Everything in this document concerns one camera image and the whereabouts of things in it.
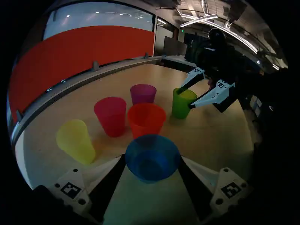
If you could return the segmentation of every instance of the blue plastic cup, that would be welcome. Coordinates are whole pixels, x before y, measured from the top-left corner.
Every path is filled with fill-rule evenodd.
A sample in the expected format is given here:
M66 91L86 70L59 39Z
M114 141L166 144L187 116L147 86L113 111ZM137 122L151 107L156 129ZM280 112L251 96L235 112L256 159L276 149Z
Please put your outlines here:
M128 145L125 161L141 181L154 183L168 178L177 170L180 154L169 139L160 135L144 135Z

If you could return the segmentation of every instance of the wooden table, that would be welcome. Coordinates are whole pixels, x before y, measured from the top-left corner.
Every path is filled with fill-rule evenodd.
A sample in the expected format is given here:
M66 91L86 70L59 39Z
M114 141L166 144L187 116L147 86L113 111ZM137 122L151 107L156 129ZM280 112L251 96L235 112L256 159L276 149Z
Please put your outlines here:
M224 113L207 105L192 109L185 120L172 118L173 89L185 78L184 72L145 64L91 82L50 105L28 125L16 145L17 157L24 159L31 186L52 185L70 168L78 167L88 172L125 153L132 141L128 122L123 136L110 138L105 135L93 107L102 98L119 96L127 102L128 110L132 106L129 89L135 84L151 84L157 88L155 104L167 114L160 134L172 140L182 155L216 171L229 167L247 179L252 142L239 102L233 103ZM208 88L207 82L202 81L190 89L200 96ZM56 144L57 130L71 119L81 119L87 124L97 152L96 160L89 166L76 162Z
M89 174L93 168L125 153L132 141L127 122L125 134L118 138L105 135L93 107L108 96L119 96L132 106L130 87L151 84L157 88L155 104L167 114L161 135L172 140L180 153L210 169L229 167L247 179L252 142L245 115L238 101L224 113L213 105L192 109L187 119L172 118L173 89L186 73L153 64L123 70L91 82L59 99L41 112L24 130L16 144L16 157L32 188L50 186L71 168ZM208 90L206 81L191 87L198 96ZM84 166L60 150L56 144L59 127L71 119L83 120L97 152L95 161ZM143 184L125 167L104 216L105 224L141 224L161 221L172 224L198 224L195 210L178 173L155 183Z

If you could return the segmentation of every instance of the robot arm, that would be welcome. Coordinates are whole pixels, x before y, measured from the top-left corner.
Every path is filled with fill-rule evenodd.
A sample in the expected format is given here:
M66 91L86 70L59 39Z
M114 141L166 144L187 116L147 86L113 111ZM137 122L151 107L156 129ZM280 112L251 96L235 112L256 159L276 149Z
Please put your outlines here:
M237 99L235 92L237 70L231 63L235 60L234 49L227 46L225 37L219 30L212 29L209 37L211 45L199 46L200 50L195 51L198 54L194 54L193 60L198 67L187 74L187 78L177 93L184 92L209 76L217 81L216 87L190 103L189 107L193 109L213 104L222 113Z

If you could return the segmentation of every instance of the orange plastic cup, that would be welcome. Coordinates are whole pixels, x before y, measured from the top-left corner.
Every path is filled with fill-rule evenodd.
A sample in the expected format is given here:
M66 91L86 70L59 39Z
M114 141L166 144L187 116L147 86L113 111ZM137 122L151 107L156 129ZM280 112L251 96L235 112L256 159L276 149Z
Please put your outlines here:
M152 103L133 105L127 114L133 138L158 134L166 120L165 111Z

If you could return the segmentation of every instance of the purple plastic cup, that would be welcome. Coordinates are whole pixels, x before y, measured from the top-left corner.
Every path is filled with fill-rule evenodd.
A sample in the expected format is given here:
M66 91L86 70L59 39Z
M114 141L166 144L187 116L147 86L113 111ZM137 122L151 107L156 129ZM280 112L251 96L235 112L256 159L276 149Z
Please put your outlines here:
M149 84L137 84L130 88L132 104L153 103L156 88Z

